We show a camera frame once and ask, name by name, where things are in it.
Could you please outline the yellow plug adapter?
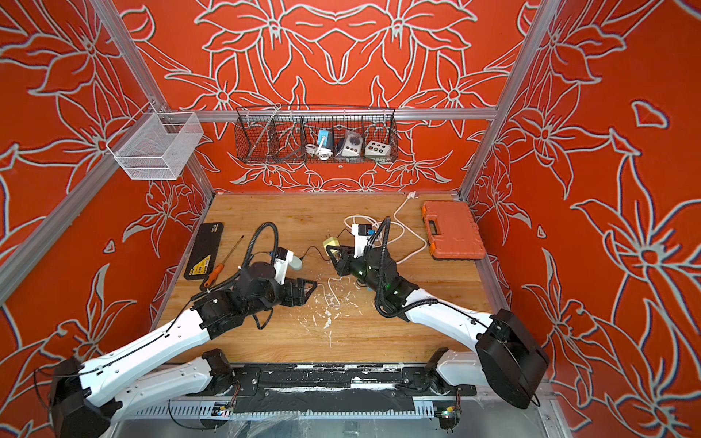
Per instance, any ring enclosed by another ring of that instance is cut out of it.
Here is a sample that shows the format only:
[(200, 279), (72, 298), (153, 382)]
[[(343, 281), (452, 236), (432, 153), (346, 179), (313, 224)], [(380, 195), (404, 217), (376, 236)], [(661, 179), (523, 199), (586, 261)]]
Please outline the yellow plug adapter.
[(322, 245), (324, 248), (329, 246), (339, 246), (339, 240), (337, 237), (328, 237), (323, 241)]

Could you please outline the white bluetooth headset case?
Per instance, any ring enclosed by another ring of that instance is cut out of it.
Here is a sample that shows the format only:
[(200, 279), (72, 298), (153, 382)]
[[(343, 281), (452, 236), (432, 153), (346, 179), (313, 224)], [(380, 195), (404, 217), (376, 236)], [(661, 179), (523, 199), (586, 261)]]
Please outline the white bluetooth headset case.
[(288, 262), (288, 267), (292, 270), (299, 271), (299, 270), (302, 270), (302, 268), (303, 268), (303, 262), (299, 257), (294, 255), (290, 259), (290, 262)]

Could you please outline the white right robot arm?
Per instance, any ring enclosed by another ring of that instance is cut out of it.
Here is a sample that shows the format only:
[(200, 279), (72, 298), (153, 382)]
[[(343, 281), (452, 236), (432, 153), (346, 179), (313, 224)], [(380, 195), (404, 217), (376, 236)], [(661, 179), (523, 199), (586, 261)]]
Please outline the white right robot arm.
[(352, 276), (374, 292), (374, 308), (385, 319), (401, 319), (440, 332), (476, 354), (446, 350), (436, 373), (451, 386), (487, 385), (510, 405), (539, 406), (537, 390), (551, 360), (517, 315), (469, 310), (439, 299), (398, 273), (385, 249), (355, 255), (350, 246), (327, 246), (337, 274)]

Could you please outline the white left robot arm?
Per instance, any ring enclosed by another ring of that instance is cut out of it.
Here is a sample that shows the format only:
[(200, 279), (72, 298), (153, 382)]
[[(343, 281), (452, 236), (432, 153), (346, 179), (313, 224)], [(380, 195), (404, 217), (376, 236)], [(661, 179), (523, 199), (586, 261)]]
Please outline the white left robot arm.
[(223, 352), (165, 369), (164, 363), (275, 307), (305, 305), (315, 280), (288, 278), (285, 262), (243, 266), (225, 283), (196, 294), (177, 317), (102, 356), (71, 356), (54, 370), (49, 419), (55, 436), (100, 437), (126, 414), (181, 395), (220, 394), (235, 381)]

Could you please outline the black flat tool case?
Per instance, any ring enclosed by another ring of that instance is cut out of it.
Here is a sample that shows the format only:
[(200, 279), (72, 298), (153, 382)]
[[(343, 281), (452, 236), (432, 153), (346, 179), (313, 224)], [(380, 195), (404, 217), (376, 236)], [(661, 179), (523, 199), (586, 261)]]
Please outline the black flat tool case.
[(221, 222), (200, 225), (185, 266), (186, 280), (205, 280), (214, 271), (224, 228)]

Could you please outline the white power strip in basket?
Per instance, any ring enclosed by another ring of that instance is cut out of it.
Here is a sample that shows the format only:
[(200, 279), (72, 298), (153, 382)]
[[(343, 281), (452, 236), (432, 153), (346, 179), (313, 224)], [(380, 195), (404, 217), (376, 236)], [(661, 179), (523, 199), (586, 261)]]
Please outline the white power strip in basket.
[(346, 131), (338, 147), (337, 156), (341, 158), (357, 158), (363, 150), (363, 137), (355, 131)]

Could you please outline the orange plastic tool case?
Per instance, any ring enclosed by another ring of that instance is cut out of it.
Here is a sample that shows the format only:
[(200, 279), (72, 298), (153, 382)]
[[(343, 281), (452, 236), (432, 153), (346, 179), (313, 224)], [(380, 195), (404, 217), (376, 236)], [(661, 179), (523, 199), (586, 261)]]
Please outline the orange plastic tool case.
[(421, 208), (429, 253), (436, 260), (480, 260), (487, 250), (468, 204), (426, 201)]

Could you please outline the white socket cube in basket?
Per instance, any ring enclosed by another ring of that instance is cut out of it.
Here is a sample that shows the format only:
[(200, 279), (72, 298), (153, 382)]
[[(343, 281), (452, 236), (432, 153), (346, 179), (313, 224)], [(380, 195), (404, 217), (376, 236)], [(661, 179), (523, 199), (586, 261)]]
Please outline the white socket cube in basket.
[(392, 156), (392, 148), (387, 143), (370, 141), (365, 146), (365, 157), (372, 160), (387, 160)]

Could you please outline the blue box in basket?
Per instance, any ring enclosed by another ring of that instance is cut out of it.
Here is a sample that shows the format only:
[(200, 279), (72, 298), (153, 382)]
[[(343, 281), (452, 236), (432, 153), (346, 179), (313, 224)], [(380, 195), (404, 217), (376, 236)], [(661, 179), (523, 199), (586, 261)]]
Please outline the blue box in basket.
[(329, 149), (332, 145), (330, 132), (327, 130), (319, 130), (316, 144), (320, 148)]

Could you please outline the orange handled screwdriver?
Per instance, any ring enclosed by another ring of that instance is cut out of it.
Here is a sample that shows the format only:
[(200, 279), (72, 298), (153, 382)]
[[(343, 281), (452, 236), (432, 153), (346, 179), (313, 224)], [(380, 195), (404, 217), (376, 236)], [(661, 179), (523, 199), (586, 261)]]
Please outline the orange handled screwdriver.
[(201, 291), (205, 291), (208, 288), (211, 288), (217, 282), (217, 279), (219, 278), (221, 272), (224, 270), (224, 268), (226, 266), (226, 262), (231, 257), (231, 255), (233, 255), (234, 251), (239, 247), (239, 245), (243, 241), (244, 237), (245, 237), (244, 235), (241, 235), (241, 237), (239, 237), (237, 242), (235, 242), (234, 246), (228, 251), (228, 253), (223, 258), (223, 260), (214, 267), (213, 271), (209, 274), (207, 279), (205, 279), (201, 283), (201, 285), (200, 285)]

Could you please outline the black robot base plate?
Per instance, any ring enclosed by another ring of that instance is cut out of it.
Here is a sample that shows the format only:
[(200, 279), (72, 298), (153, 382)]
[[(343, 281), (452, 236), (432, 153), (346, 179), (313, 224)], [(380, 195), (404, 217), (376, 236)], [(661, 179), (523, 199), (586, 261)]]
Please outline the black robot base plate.
[(432, 418), (478, 394), (423, 363), (237, 363), (234, 375), (221, 395), (181, 400), (225, 406), (228, 414)]

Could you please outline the clear plastic wall bin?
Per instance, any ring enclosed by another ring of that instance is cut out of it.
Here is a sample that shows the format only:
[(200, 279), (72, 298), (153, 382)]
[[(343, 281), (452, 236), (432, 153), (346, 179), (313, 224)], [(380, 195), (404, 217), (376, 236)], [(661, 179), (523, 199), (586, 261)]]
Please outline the clear plastic wall bin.
[(108, 151), (131, 180), (174, 181), (203, 135), (193, 112), (186, 113), (183, 122), (168, 122), (162, 115), (147, 113)]

